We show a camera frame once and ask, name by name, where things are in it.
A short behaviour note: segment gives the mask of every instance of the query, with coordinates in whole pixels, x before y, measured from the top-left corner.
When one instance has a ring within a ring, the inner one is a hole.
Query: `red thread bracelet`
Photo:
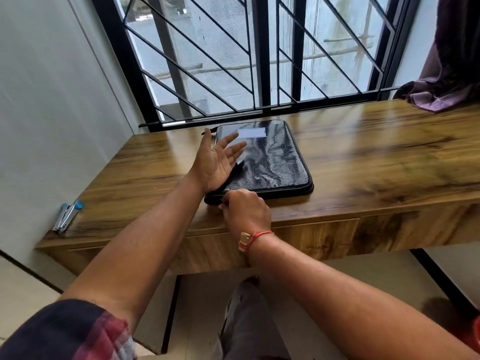
[[[262,231],[262,232],[254,232],[253,235],[250,236],[250,239],[248,240],[248,243],[243,243],[242,241],[240,241],[238,243],[238,249],[240,249],[240,251],[242,252],[247,252],[248,249],[251,247],[251,245],[254,243],[255,240],[257,240],[257,237],[261,236],[261,235],[265,235],[265,234],[273,234],[272,231]]]

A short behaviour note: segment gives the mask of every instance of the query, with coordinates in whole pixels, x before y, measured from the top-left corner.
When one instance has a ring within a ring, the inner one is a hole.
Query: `hand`
[[[227,148],[238,137],[234,132],[211,147],[212,133],[205,128],[205,135],[201,139],[195,162],[191,171],[201,181],[203,192],[208,193],[219,188],[229,177],[238,157],[243,153],[247,142],[242,141]]]
[[[219,208],[223,211],[226,225],[237,242],[240,241],[242,232],[251,235],[255,231],[270,231],[270,208],[255,192],[246,189],[229,190],[223,196]]]

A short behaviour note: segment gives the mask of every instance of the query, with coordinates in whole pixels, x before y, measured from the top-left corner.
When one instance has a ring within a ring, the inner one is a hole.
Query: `window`
[[[385,99],[419,0],[93,0],[150,131]]]

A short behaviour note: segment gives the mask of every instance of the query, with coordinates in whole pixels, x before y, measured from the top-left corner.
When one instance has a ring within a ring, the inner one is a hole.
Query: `grey pants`
[[[267,301],[257,287],[241,283],[230,297],[212,360],[290,359]]]

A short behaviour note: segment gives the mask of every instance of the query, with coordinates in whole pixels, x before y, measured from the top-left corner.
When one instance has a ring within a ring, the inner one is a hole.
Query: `white label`
[[[241,128],[238,131],[237,139],[248,139],[248,138],[266,138],[267,132],[265,127],[257,128]]]

